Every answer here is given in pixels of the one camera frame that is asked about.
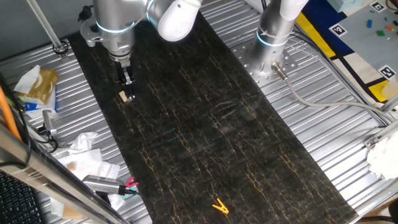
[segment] small wooden block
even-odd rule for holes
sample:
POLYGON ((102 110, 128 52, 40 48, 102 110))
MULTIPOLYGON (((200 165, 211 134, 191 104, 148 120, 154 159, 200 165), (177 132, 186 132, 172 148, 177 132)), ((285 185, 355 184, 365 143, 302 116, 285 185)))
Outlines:
POLYGON ((123 102, 127 101, 126 93, 124 91, 121 91, 119 93, 120 98, 122 98, 123 102))
POLYGON ((71 162, 71 163, 69 163, 69 164, 67 165, 67 169, 68 169, 69 171, 74 171, 74 170, 75 170, 75 165, 71 162))

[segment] blue object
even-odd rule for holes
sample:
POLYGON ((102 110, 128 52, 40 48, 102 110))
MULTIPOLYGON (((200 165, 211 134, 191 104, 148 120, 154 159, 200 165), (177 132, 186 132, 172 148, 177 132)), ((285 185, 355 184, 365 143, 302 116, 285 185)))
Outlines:
POLYGON ((329 27, 341 22, 345 17, 338 14, 328 1, 310 0, 303 13, 337 55, 346 55, 353 51, 329 30, 329 27))

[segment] metal mounting plate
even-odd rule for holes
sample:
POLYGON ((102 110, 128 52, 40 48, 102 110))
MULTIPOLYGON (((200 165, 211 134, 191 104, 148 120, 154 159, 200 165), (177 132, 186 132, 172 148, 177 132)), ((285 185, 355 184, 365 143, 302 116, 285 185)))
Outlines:
MULTIPOLYGON (((254 40, 249 40, 247 42, 244 42, 243 44, 239 44, 233 47, 231 50, 245 67, 245 69, 248 71, 250 76, 252 76, 257 85, 263 86, 264 84, 279 78, 279 76, 276 74, 276 72, 266 72, 265 69, 264 71, 260 72, 259 70, 255 70, 247 65, 248 62, 245 61, 245 55, 250 46, 252 46, 253 41, 254 40)), ((296 61, 290 56, 290 54, 286 50, 282 52, 282 61, 280 62, 280 66, 287 74, 292 73, 298 67, 296 61)))

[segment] cable connector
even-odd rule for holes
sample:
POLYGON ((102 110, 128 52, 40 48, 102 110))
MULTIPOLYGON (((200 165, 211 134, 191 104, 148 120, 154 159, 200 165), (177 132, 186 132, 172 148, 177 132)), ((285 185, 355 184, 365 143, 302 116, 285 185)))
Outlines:
POLYGON ((287 74, 281 69, 281 67, 279 66, 279 63, 274 62, 271 65, 271 68, 273 69, 273 71, 277 72, 279 77, 285 81, 286 79, 288 79, 289 77, 287 76, 287 74))

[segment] gray cable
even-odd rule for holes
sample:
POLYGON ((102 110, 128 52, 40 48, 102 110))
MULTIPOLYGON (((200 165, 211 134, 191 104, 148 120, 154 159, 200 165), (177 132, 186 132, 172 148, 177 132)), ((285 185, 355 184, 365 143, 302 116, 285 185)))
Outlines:
POLYGON ((386 114, 385 112, 376 109, 372 106, 369 105, 365 105, 362 103, 356 103, 356 102, 336 102, 336 103, 310 103, 308 101, 305 101, 303 98, 301 98, 296 91, 293 89, 292 84, 290 84, 289 79, 285 80, 286 85, 288 86, 288 88, 291 90, 291 92, 293 93, 293 95, 303 104, 308 105, 308 106, 314 106, 314 107, 329 107, 329 106, 342 106, 342 105, 350 105, 350 106, 358 106, 358 107, 362 107, 365 108, 367 110, 371 110, 383 117, 385 117, 387 120, 389 120, 391 123, 394 122, 394 119, 392 119, 390 116, 388 116, 388 114, 386 114))

